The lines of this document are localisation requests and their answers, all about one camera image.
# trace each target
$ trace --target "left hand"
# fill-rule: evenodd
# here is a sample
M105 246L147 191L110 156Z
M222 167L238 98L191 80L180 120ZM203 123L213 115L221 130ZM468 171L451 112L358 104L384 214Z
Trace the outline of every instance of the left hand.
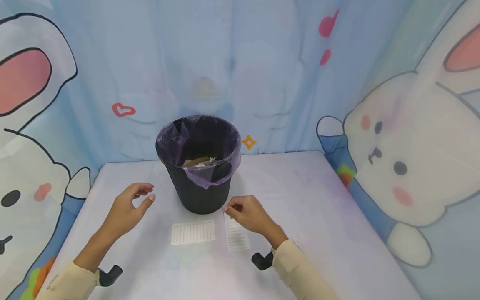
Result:
M133 199L140 195L147 196L152 191L153 185L150 183L132 183L118 195L99 230L102 235L117 240L132 230L152 205L155 195L151 194L145 198L138 208L133 206Z

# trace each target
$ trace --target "pink cheek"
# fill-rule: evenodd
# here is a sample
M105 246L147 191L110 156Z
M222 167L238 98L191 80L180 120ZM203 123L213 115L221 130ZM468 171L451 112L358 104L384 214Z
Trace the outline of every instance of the pink cheek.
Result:
M42 184L38 187L38 190L33 195L33 199L38 202L43 201L51 190L52 185L50 183Z
M370 117L367 116L367 115L364 115L362 118L361 118L361 127L364 129L364 130L368 130L370 129Z
M413 200L412 197L401 187L394 187L393 188L393 195L395 196L395 199L400 202L400 204L405 205L405 206L412 206L413 205Z

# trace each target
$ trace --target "lined paper card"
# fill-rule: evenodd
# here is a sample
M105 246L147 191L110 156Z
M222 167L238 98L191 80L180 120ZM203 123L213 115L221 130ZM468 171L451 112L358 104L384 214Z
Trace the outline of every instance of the lined paper card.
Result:
M172 225L172 246L215 240L213 219Z
M248 239L245 229L232 219L229 215L225 215L225 227L227 228L228 251L241 251L250 249L250 240Z

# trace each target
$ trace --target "rabbit ear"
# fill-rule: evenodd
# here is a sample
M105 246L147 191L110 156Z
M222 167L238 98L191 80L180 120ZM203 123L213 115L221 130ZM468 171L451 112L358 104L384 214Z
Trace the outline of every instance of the rabbit ear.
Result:
M50 20L22 13L0 20L0 129L20 131L76 76L72 51Z
M448 53L441 83L462 94L480 88L480 23Z
M465 1L457 9L418 65L420 76L457 94L480 88L479 12L480 1L476 0Z

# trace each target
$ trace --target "white tablecloth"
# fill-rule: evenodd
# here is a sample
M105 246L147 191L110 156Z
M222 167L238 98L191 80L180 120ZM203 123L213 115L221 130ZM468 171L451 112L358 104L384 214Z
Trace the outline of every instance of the white tablecloth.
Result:
M273 268L259 271L251 263L255 252L270 251L264 238L248 233L252 248L229 252L223 212L200 216L187 211L159 161L103 166L47 283L102 224L114 198L136 181L154 184L157 199L100 265L109 271L117 264L124 273L113 286L97 287L90 300L294 298ZM341 299L420 300L321 153L243 156L229 198L248 194L260 199ZM172 224L208 219L215 220L215 241L170 245Z

